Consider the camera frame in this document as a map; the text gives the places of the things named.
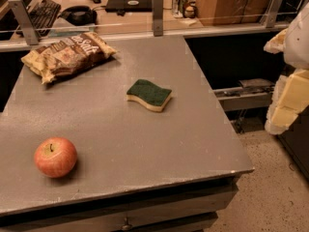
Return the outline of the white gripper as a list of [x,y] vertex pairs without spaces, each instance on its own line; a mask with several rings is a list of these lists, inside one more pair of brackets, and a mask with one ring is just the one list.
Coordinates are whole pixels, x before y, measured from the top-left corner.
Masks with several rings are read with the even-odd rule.
[[285,62],[297,69],[289,76],[280,75],[275,84],[265,123],[265,130],[274,135],[286,131],[309,105],[309,3],[288,30],[280,31],[264,46],[272,54],[283,50]]

